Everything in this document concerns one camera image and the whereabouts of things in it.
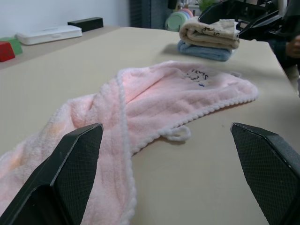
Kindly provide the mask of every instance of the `green plant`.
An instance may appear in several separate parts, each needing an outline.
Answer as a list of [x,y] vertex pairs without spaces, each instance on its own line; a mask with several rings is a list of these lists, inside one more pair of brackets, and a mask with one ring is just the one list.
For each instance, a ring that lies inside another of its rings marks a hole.
[[207,7],[211,6],[214,3],[216,3],[216,0],[202,0],[202,1],[199,1],[200,11],[203,12]]

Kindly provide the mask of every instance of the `blue towel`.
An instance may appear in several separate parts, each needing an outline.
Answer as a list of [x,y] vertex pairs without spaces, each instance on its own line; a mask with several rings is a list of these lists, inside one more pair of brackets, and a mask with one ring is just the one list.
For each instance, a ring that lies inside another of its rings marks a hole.
[[228,49],[187,45],[183,40],[180,40],[178,42],[177,50],[183,54],[193,55],[216,61],[227,61],[233,53]]

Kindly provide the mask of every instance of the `dark clothing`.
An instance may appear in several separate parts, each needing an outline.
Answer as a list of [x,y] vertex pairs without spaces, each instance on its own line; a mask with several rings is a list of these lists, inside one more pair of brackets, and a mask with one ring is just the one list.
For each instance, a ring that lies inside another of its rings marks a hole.
[[300,69],[300,59],[293,59],[286,55],[286,41],[272,39],[267,40],[267,42],[270,44],[271,49],[283,69],[294,65],[297,65],[298,70]]

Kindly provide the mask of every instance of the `green block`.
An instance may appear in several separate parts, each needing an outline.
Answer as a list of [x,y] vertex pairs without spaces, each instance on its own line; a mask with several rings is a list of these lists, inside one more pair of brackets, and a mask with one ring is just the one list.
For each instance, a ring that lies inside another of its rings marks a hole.
[[23,50],[21,48],[21,43],[17,38],[14,37],[3,37],[0,38],[0,41],[7,41],[10,43],[11,47],[13,48],[14,54],[19,55],[23,53]]

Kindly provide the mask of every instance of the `beige towel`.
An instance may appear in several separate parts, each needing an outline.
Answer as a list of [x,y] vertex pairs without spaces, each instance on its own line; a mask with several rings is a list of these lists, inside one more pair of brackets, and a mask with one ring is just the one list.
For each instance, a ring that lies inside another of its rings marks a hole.
[[183,24],[179,36],[187,44],[232,50],[240,45],[239,31],[235,27],[233,19],[208,25],[198,22],[198,17],[195,16]]

